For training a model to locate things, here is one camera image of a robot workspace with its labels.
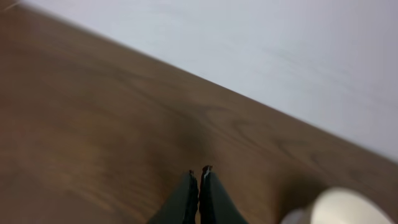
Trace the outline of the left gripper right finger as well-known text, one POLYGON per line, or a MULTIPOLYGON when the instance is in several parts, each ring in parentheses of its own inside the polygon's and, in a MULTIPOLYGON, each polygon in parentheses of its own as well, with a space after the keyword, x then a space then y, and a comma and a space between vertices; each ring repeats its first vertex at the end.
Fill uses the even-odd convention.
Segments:
POLYGON ((199 193, 201 224, 248 224, 212 168, 202 168, 199 193))

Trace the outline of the white digital kitchen scale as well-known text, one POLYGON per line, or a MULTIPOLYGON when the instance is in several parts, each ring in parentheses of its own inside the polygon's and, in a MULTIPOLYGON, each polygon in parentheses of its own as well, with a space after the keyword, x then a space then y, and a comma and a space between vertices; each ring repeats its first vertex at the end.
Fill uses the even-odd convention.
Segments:
POLYGON ((310 209, 295 209, 286 214, 279 224, 310 224, 310 209))

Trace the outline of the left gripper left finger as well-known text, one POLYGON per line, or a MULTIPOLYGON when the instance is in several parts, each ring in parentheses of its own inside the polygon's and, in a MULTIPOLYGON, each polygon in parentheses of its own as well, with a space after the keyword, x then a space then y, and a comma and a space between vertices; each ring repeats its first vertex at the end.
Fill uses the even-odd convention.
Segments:
POLYGON ((148 224, 196 224, 198 210, 198 181, 192 170, 184 173, 148 224))

